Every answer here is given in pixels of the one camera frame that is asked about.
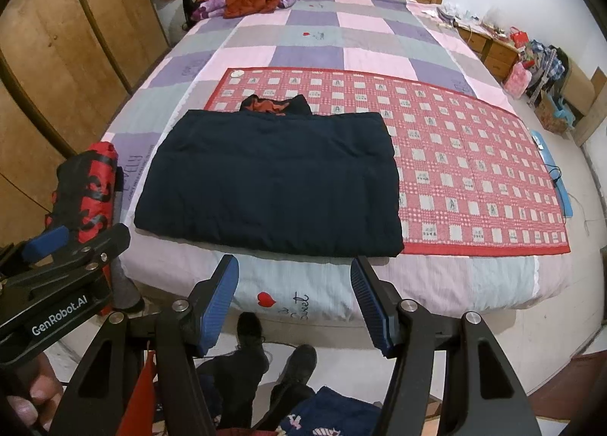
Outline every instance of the bed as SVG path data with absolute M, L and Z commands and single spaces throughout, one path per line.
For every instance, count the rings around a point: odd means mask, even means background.
M 506 95 L 456 31 L 432 16 L 441 0 L 299 0 L 289 9 L 199 22 L 169 53 L 110 125 L 125 175 L 121 221 L 131 247 L 126 274 L 186 296 L 225 253 L 241 266 L 233 307 L 298 323 L 358 324 L 350 260 L 280 255 L 166 239 L 138 230 L 134 212 L 150 161 L 189 109 L 203 109 L 228 70 L 305 68 L 359 71 L 436 85 L 513 113 Z M 461 315 L 528 307 L 559 293 L 568 254 L 373 259 L 377 275 L 433 313 Z

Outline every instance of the black shoe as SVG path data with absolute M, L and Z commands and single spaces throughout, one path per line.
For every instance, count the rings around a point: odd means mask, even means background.
M 236 337 L 240 349 L 263 348 L 262 324 L 255 313 L 241 313 L 236 325 Z
M 286 362 L 278 383 L 307 384 L 316 368 L 316 349 L 312 345 L 300 345 Z

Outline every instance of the person's leg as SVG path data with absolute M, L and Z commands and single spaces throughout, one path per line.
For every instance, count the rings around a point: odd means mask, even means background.
M 263 416 L 256 429 L 274 431 L 281 420 L 287 417 L 293 408 L 313 397 L 315 392 L 307 382 L 316 368 L 316 350 L 311 345 L 300 345 L 286 362 L 279 383 L 270 394 L 270 410 Z
M 250 428 L 253 399 L 268 359 L 263 353 L 262 329 L 253 313 L 242 313 L 238 322 L 239 350 L 203 362 L 196 372 L 210 375 L 223 399 L 222 417 L 218 429 Z

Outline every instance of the finger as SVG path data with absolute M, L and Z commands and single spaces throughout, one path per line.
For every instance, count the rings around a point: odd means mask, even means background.
M 63 394 L 63 386 L 57 380 L 48 357 L 41 354 L 38 356 L 38 362 L 40 364 L 40 372 L 30 388 L 30 396 L 34 405 L 42 405 L 55 395 Z
M 45 430 L 50 429 L 50 423 L 53 421 L 53 417 L 61 401 L 61 394 L 56 394 L 46 404 L 43 405 L 40 411 L 40 423 Z
M 14 397 L 13 395 L 9 395 L 6 399 L 19 419 L 21 419 L 28 428 L 36 422 L 38 419 L 38 411 L 30 401 L 25 398 Z

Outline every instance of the wardrobe door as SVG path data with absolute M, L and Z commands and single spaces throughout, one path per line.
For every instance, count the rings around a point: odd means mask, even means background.
M 83 0 L 118 71 L 131 88 L 167 50 L 150 0 Z
M 0 175 L 0 246 L 40 234 L 46 213 Z
M 76 152 L 101 138 L 127 97 L 79 0 L 10 0 L 0 51 L 32 115 Z
M 51 211 L 57 166 L 64 158 L 38 132 L 0 82 L 0 175 Z

